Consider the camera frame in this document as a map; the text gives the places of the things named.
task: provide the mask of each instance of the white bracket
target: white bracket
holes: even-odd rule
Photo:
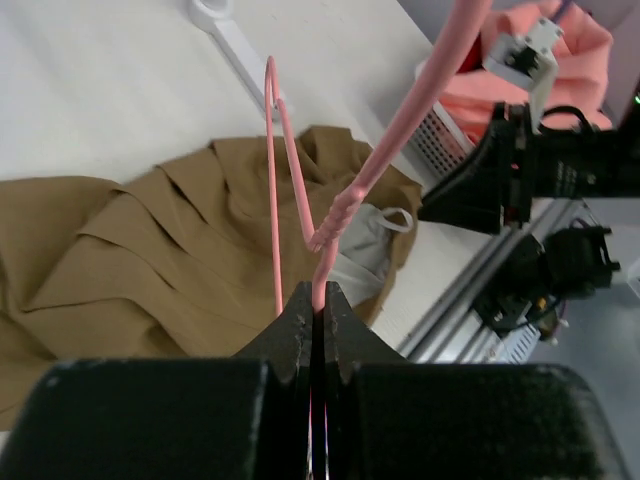
[[[189,16],[199,29],[213,36],[227,60],[238,73],[260,110],[264,112],[264,73],[266,61],[262,60],[242,33],[238,24],[231,19],[233,0],[190,0]],[[284,92],[280,97],[287,105],[287,112],[293,108]],[[274,120],[280,116],[275,106],[272,108]]]
[[[538,129],[558,73],[558,62],[551,49],[563,34],[563,30],[551,20],[539,18],[525,36],[501,34],[483,62],[487,71],[529,92],[531,125],[534,131]],[[529,72],[516,70],[512,66],[514,54],[527,48],[535,52],[537,66]]]

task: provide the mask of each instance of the gray floor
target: gray floor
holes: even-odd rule
[[[531,362],[579,373],[600,400],[632,478],[640,479],[640,300],[626,286],[568,305],[558,345],[537,347]]]

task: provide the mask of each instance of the pink fabric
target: pink fabric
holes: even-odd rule
[[[560,0],[527,3],[504,12],[491,12],[480,30],[483,57],[500,33],[525,34],[541,16],[550,17]],[[558,61],[558,76],[547,108],[573,105],[600,128],[611,127],[598,112],[607,89],[611,34],[575,4],[559,22],[564,37],[556,42],[553,54]],[[494,103],[521,104],[527,92],[485,70],[456,75],[447,85],[440,102],[458,126],[477,142],[486,129]],[[543,122],[551,128],[570,128],[575,119],[555,115]]]
[[[282,282],[280,278],[280,245],[278,231],[278,205],[275,182],[275,156],[273,147],[273,120],[271,106],[275,104],[282,118],[287,159],[291,170],[298,214],[304,241],[315,251],[322,252],[313,279],[311,303],[315,313],[324,308],[324,297],[329,272],[338,254],[338,240],[351,218],[366,197],[374,183],[378,181],[393,158],[405,146],[409,137],[418,128],[425,115],[431,110],[447,82],[462,64],[467,52],[478,35],[482,21],[489,11],[491,0],[456,0],[453,12],[447,20],[433,49],[433,54],[423,69],[413,88],[405,97],[396,115],[391,120],[380,143],[373,149],[362,169],[342,193],[336,196],[329,213],[314,231],[309,210],[309,200],[300,170],[295,139],[285,103],[280,98],[275,61],[267,60],[265,73],[265,111],[267,130],[267,156],[269,162],[269,202],[271,213],[271,240],[273,254],[273,279],[276,315],[282,312]]]

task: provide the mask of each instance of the table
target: table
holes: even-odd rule
[[[239,1],[234,19],[274,55],[297,131],[349,127],[375,144],[431,45],[388,0]],[[185,0],[5,0],[0,178],[129,180],[211,138],[264,133],[260,110]],[[425,188],[411,152],[394,164]],[[397,347],[487,241],[420,223],[373,325]]]

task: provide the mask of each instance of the brown fabric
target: brown fabric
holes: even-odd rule
[[[316,224],[370,152],[348,130],[298,139]],[[311,279],[282,139],[276,144],[283,289]],[[0,430],[58,359],[224,356],[273,320],[264,138],[219,140],[127,185],[61,177],[0,183]],[[414,217],[420,188],[389,169],[367,202]],[[396,235],[382,295],[415,233]]]

